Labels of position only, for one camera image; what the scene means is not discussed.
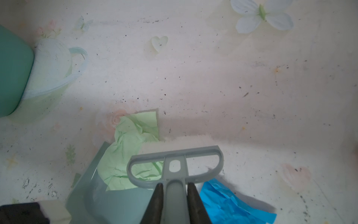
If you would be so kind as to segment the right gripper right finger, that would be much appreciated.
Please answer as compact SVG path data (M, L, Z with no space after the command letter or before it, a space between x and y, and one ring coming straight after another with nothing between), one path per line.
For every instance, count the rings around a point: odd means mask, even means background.
M194 183L187 185L190 224L212 224Z

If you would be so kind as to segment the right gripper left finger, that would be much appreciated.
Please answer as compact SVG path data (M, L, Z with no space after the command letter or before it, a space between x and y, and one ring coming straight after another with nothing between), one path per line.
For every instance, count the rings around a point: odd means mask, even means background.
M160 224L164 206L164 186L156 185L140 224Z

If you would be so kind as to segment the grey-blue hand brush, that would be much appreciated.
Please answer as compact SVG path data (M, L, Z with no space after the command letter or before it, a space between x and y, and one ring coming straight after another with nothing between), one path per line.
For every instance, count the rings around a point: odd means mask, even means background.
M203 146L210 141L206 136L186 136L181 140L167 142L151 142L146 145L147 154L134 155L127 164L127 174L132 184L139 188L155 189L162 183L164 186L164 206L161 224L190 224L187 206L188 183L204 183L216 177L224 165L224 156L219 146ZM214 168L201 174L190 175L187 165L188 159L206 156L216 156L218 163ZM136 178L132 168L145 163L162 162L161 176L158 180L142 180Z

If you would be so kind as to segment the grey-blue dustpan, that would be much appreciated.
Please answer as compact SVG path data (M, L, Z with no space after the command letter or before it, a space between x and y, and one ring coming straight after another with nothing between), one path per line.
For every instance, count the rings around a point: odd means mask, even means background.
M104 142L71 191L66 209L71 224L139 224L153 195L152 189L106 190L97 165L110 143Z

